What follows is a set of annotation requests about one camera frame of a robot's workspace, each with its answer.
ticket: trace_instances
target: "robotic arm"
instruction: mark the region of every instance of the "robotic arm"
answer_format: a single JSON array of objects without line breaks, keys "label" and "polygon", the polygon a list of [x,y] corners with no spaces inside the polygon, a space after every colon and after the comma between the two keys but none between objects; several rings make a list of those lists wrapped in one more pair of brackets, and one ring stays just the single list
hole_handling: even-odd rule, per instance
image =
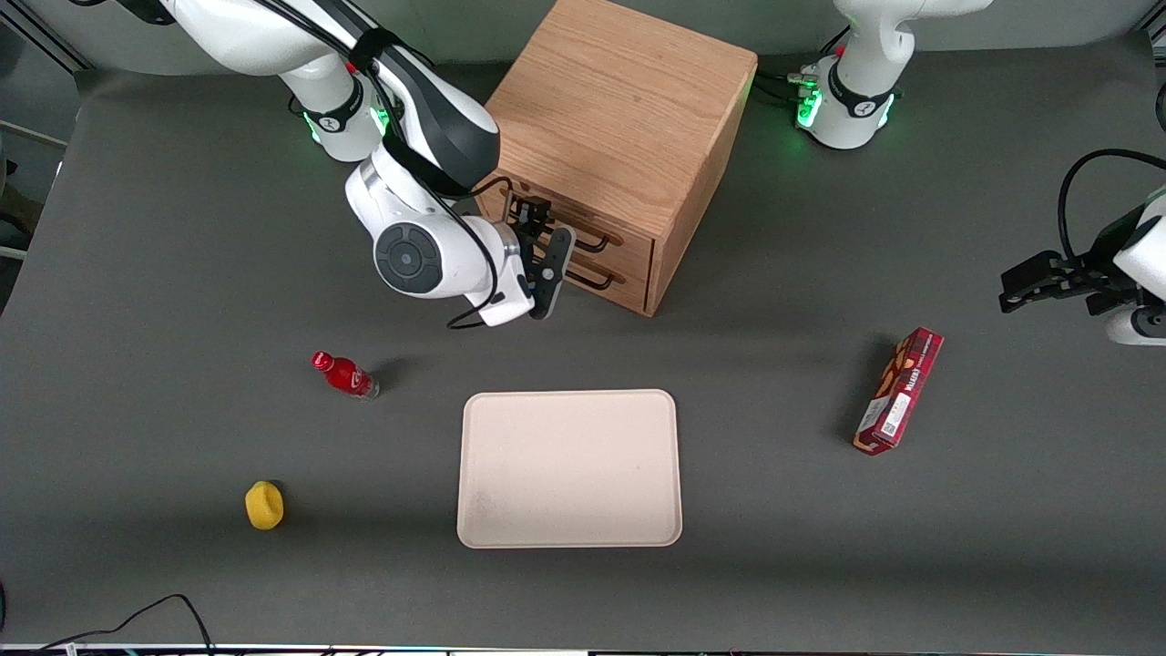
[{"label": "robotic arm", "polygon": [[498,126],[350,0],[119,1],[148,22],[177,22],[231,70],[283,79],[324,150],[360,162],[345,192],[389,287],[464,295],[473,308],[451,327],[475,311],[487,325],[550,313],[574,232],[552,232],[535,259],[539,233],[454,212],[449,200],[497,167]]},{"label": "robotic arm", "polygon": [[915,52],[906,21],[958,16],[992,0],[834,0],[852,31],[844,51],[827,52],[789,82],[803,97],[798,126],[823,144],[858,148],[886,124],[894,84]]},{"label": "robotic arm", "polygon": [[1166,186],[1109,224],[1088,252],[1073,252],[1065,204],[1077,171],[1103,156],[1133,158],[1166,169],[1161,160],[1119,148],[1095,150],[1077,160],[1065,176],[1058,203],[1061,247],[1042,251],[1000,275],[1000,310],[1016,311],[1044,298],[1089,294],[1090,315],[1114,311],[1105,322],[1109,339],[1119,345],[1166,346]]}]

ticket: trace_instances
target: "red bottle cap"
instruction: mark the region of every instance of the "red bottle cap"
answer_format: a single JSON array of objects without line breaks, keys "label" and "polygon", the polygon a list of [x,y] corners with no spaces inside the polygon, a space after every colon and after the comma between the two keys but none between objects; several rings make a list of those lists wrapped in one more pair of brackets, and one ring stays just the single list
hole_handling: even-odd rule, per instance
[{"label": "red bottle cap", "polygon": [[311,366],[321,372],[328,372],[333,365],[336,365],[336,359],[324,352],[316,352],[316,355],[311,357]]}]

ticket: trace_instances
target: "wood grain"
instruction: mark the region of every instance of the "wood grain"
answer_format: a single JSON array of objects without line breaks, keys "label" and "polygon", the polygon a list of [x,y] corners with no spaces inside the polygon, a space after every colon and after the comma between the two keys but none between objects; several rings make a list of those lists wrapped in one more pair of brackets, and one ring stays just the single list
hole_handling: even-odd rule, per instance
[{"label": "wood grain", "polygon": [[[756,69],[749,50],[606,0],[559,0],[486,103],[497,172],[550,199],[581,240],[611,234],[603,253],[575,256],[642,283],[617,302],[652,315],[724,172]],[[480,200],[501,217],[501,196]]]},{"label": "wood grain", "polygon": [[680,259],[688,249],[696,227],[704,217],[704,210],[709,209],[709,202],[721,184],[725,165],[729,163],[729,155],[732,153],[732,144],[736,141],[737,127],[740,125],[740,115],[745,111],[745,100],[749,99],[749,85],[744,85],[738,92],[737,104],[732,112],[725,115],[725,125],[721,128],[717,142],[712,151],[704,160],[704,168],[701,175],[696,176],[696,183],[688,191],[688,197],[676,213],[676,220],[672,224],[672,230],[661,238],[660,252],[652,260],[652,274],[648,278],[648,291],[645,312],[653,316],[660,308],[663,299],[663,291],[672,282],[672,276],[680,266]]},{"label": "wood grain", "polygon": [[560,0],[486,104],[499,168],[663,234],[756,62],[605,0]]}]

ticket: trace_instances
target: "plastic bottle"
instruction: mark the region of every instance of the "plastic bottle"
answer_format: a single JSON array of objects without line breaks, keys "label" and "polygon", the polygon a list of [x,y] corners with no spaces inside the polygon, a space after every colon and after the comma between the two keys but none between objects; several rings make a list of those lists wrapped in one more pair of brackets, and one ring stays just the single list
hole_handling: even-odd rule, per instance
[{"label": "plastic bottle", "polygon": [[380,394],[380,383],[346,358],[332,358],[318,352],[311,357],[311,366],[324,373],[329,386],[349,396],[372,401]]}]

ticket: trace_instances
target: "box label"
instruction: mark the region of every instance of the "box label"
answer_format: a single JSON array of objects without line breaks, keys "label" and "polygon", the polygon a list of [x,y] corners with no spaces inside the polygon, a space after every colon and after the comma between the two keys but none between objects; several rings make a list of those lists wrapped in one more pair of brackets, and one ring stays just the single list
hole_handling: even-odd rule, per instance
[{"label": "box label", "polygon": [[886,404],[890,401],[891,397],[883,397],[872,401],[871,404],[866,407],[866,415],[863,415],[863,423],[858,425],[857,432],[862,433],[866,429],[873,426],[874,423],[878,422],[879,415],[883,415],[883,409],[886,408]]},{"label": "box label", "polygon": [[902,423],[902,416],[906,415],[908,408],[911,408],[911,397],[899,393],[899,396],[894,398],[894,405],[891,407],[891,412],[886,416],[886,422],[883,423],[883,432],[887,437],[893,438],[899,433],[899,424]]}]

